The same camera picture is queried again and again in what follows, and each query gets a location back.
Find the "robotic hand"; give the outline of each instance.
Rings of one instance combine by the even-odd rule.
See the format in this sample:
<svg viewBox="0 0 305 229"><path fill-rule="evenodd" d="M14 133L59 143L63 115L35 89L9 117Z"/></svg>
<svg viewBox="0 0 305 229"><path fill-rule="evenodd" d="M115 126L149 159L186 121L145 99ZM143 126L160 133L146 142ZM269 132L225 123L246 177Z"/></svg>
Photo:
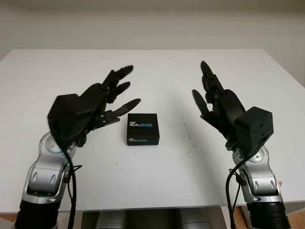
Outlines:
<svg viewBox="0 0 305 229"><path fill-rule="evenodd" d="M226 181L226 195L231 228L235 229L233 209L229 195L229 183L233 175L242 187L245 202L250 212L251 224L257 229L289 229L289 221L277 185L269 167L269 153L265 142L273 134L272 113L252 107L246 111L236 94L223 89L208 64L201 62L205 100L193 90L193 98L201 112L201 118L216 128L227 140L227 150L233 151L236 166L230 169Z"/></svg>
<svg viewBox="0 0 305 229"><path fill-rule="evenodd" d="M58 209L65 187L72 177L71 212L68 228L73 228L76 206L75 166L71 158L76 147L86 143L87 134L97 128L118 122L141 100L132 100L115 111L105 111L130 82L119 81L133 66L111 70L104 82L91 85L81 96L59 95L48 114L50 132L39 143L38 159L29 169L22 193L16 229L56 229Z"/></svg>

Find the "black box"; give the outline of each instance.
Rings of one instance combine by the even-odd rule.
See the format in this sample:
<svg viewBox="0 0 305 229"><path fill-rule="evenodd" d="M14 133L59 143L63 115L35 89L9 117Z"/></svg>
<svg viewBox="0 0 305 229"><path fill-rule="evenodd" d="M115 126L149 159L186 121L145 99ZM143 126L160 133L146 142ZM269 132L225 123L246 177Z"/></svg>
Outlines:
<svg viewBox="0 0 305 229"><path fill-rule="evenodd" d="M127 145L147 146L159 144L157 114L128 114Z"/></svg>

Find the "table surface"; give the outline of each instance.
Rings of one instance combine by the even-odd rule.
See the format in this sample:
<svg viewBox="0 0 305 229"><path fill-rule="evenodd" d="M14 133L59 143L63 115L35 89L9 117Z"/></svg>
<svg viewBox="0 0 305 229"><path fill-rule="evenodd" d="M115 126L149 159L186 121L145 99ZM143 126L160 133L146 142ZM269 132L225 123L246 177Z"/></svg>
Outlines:
<svg viewBox="0 0 305 229"><path fill-rule="evenodd" d="M245 109L274 116L266 143L285 201L305 200L305 89L263 50L13 50L0 62L0 212L16 212L47 113L57 95L81 94L111 69L133 64L131 87L115 104L141 98L134 113L157 113L158 146L127 146L127 116L91 132L78 148L77 210L226 205L234 167L222 135L199 118L191 90L203 92L206 60ZM237 184L232 180L231 196ZM238 204L244 204L242 194ZM69 210L65 193L60 210Z"/></svg>

